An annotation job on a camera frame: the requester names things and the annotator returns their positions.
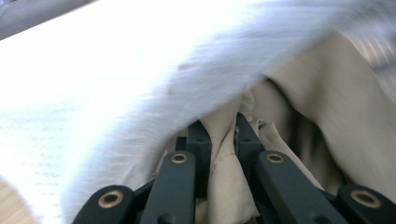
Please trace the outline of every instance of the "beige cloth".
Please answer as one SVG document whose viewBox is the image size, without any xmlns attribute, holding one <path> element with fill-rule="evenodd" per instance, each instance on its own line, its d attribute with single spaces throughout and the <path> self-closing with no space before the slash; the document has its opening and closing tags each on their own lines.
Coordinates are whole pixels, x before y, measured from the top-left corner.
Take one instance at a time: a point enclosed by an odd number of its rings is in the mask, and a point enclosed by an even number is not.
<svg viewBox="0 0 396 224">
<path fill-rule="evenodd" d="M 348 40 L 333 35 L 269 77 L 275 85 L 260 83 L 201 119 L 213 151 L 207 217 L 198 223 L 244 223 L 257 216 L 234 154 L 238 110 L 266 149 L 289 155 L 317 187 L 336 193 L 349 177 L 396 201 L 396 107 Z M 206 203 L 198 207 L 204 214 Z"/>
</svg>

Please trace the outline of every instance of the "black bracket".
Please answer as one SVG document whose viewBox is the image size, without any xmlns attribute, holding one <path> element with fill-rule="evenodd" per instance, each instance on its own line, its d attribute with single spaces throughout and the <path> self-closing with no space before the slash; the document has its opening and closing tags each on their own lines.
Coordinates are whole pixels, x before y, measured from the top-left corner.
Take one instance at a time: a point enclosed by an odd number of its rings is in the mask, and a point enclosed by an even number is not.
<svg viewBox="0 0 396 224">
<path fill-rule="evenodd" d="M 286 155 L 264 150 L 242 114 L 236 117 L 234 146 L 260 212 L 258 223 L 396 223 L 396 205 L 372 189 L 348 185 L 333 196 L 315 188 Z M 194 122 L 154 181 L 135 192 L 124 186 L 98 190 L 74 223 L 193 223 L 195 198 L 206 197 L 211 148 L 204 126 Z"/>
</svg>

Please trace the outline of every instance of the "wooden surface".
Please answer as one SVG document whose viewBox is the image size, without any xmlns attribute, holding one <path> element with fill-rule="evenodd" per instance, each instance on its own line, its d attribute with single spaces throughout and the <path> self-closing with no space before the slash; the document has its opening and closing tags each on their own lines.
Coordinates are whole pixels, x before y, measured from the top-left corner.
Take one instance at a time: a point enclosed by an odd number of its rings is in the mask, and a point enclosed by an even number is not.
<svg viewBox="0 0 396 224">
<path fill-rule="evenodd" d="M 0 223 L 36 223 L 20 196 L 0 179 Z"/>
</svg>

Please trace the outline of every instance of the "metal ring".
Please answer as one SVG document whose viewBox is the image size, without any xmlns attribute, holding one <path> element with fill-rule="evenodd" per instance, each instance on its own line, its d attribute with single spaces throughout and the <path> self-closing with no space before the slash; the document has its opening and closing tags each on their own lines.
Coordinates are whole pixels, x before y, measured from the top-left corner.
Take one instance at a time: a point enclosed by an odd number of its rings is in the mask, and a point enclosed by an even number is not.
<svg viewBox="0 0 396 224">
<path fill-rule="evenodd" d="M 116 196 L 116 200 L 112 201 L 112 202 L 108 202 L 106 200 L 107 196 Z M 123 199 L 123 193 L 117 189 L 111 190 L 109 192 L 107 192 L 106 194 L 102 195 L 102 197 L 100 197 L 98 204 L 99 206 L 101 206 L 102 208 L 111 208 L 116 206 L 117 204 L 121 203 Z"/>
<path fill-rule="evenodd" d="M 283 157 L 275 153 L 268 154 L 265 158 L 267 158 L 268 161 L 273 163 L 282 163 L 284 161 Z"/>
<path fill-rule="evenodd" d="M 363 200 L 361 197 L 359 197 L 361 195 L 369 197 L 371 199 L 371 202 Z M 360 203 L 366 207 L 379 208 L 381 206 L 381 202 L 379 201 L 379 199 L 376 198 L 374 194 L 368 192 L 367 190 L 354 189 L 350 192 L 350 197 L 352 197 L 352 199 L 355 200 L 355 202 Z"/>
<path fill-rule="evenodd" d="M 189 158 L 186 155 L 178 153 L 178 154 L 173 155 L 171 160 L 174 163 L 183 163 L 183 162 L 186 162 L 188 159 Z"/>
</svg>

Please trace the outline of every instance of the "screw hole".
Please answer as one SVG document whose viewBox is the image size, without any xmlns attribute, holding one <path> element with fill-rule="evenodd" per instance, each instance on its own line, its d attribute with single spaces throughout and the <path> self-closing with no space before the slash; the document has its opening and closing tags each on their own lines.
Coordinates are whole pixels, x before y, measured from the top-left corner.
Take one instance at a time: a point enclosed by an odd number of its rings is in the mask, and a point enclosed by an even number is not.
<svg viewBox="0 0 396 224">
<path fill-rule="evenodd" d="M 281 156 L 279 156 L 279 155 L 277 155 L 275 153 L 268 154 L 266 156 L 266 158 L 267 158 L 268 161 L 273 162 L 273 163 L 281 163 L 281 162 L 284 161 L 283 157 L 281 157 Z"/>
<path fill-rule="evenodd" d="M 98 204 L 102 208 L 111 208 L 121 203 L 123 193 L 117 189 L 111 190 L 99 198 Z"/>
<path fill-rule="evenodd" d="M 379 199 L 376 198 L 374 194 L 366 190 L 352 190 L 350 192 L 350 196 L 355 202 L 366 207 L 379 208 L 381 206 Z"/>
<path fill-rule="evenodd" d="M 183 163 L 183 162 L 186 162 L 188 159 L 189 158 L 186 155 L 179 153 L 179 154 L 173 155 L 171 160 L 174 163 Z"/>
</svg>

